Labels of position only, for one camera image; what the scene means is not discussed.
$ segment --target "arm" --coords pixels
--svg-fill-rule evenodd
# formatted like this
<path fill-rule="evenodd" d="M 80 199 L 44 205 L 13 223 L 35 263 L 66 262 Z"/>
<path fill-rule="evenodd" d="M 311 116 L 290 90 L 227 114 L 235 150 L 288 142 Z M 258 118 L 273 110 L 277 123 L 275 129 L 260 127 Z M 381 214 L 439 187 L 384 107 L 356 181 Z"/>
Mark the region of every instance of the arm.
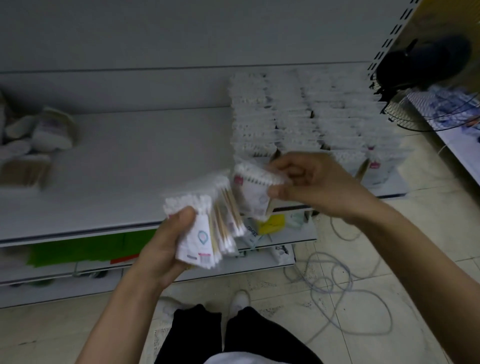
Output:
<path fill-rule="evenodd" d="M 76 364 L 133 364 L 140 361 L 156 302 L 186 265 L 175 259 L 176 240 L 195 219 L 188 207 L 171 216 L 122 278 Z"/>
<path fill-rule="evenodd" d="M 272 166 L 293 186 L 271 197 L 309 204 L 357 226 L 390 266 L 455 363 L 480 363 L 480 284 L 415 225 L 378 200 L 325 154 L 291 153 Z"/>

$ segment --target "left hand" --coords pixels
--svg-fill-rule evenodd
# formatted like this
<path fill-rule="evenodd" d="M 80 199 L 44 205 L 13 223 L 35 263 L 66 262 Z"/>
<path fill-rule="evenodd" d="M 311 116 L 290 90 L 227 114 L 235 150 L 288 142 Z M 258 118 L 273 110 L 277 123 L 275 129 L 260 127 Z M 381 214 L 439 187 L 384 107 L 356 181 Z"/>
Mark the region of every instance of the left hand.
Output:
<path fill-rule="evenodd" d="M 175 258 L 179 236 L 195 221 L 195 210 L 188 206 L 162 222 L 152 240 L 142 249 L 133 265 L 143 278 L 153 280 L 164 290 L 188 266 Z"/>

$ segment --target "teal drop logo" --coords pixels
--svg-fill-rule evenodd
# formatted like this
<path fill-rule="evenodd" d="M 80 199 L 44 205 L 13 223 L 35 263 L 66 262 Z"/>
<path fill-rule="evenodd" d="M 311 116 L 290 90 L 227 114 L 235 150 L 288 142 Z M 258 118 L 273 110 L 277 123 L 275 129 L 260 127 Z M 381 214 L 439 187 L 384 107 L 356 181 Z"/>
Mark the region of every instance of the teal drop logo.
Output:
<path fill-rule="evenodd" d="M 200 242 L 201 242 L 203 245 L 205 245 L 206 242 L 208 241 L 208 234 L 207 234 L 205 231 L 200 230 L 200 231 L 198 232 L 198 240 L 200 240 Z"/>

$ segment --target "white shirt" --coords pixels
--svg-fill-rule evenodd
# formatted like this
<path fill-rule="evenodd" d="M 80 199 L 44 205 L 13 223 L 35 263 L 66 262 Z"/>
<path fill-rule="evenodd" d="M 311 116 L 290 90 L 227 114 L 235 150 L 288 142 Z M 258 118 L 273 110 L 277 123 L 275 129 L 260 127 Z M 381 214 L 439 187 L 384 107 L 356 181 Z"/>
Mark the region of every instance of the white shirt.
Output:
<path fill-rule="evenodd" d="M 274 362 L 263 356 L 251 354 L 249 352 L 221 352 L 210 357 L 205 364 L 285 364 Z"/>

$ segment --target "hand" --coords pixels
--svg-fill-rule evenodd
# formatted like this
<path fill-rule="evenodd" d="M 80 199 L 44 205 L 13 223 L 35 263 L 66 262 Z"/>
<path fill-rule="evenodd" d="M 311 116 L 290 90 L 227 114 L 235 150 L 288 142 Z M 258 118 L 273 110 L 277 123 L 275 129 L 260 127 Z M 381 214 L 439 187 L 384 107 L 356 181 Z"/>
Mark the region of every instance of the hand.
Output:
<path fill-rule="evenodd" d="M 270 166 L 293 181 L 293 185 L 270 187 L 271 198 L 298 201 L 345 220 L 362 217 L 380 202 L 326 153 L 287 153 Z"/>
<path fill-rule="evenodd" d="M 142 249 L 133 265 L 143 279 L 150 279 L 164 290 L 188 266 L 175 258 L 178 237 L 195 221 L 195 210 L 186 207 L 162 222 L 152 240 Z"/>

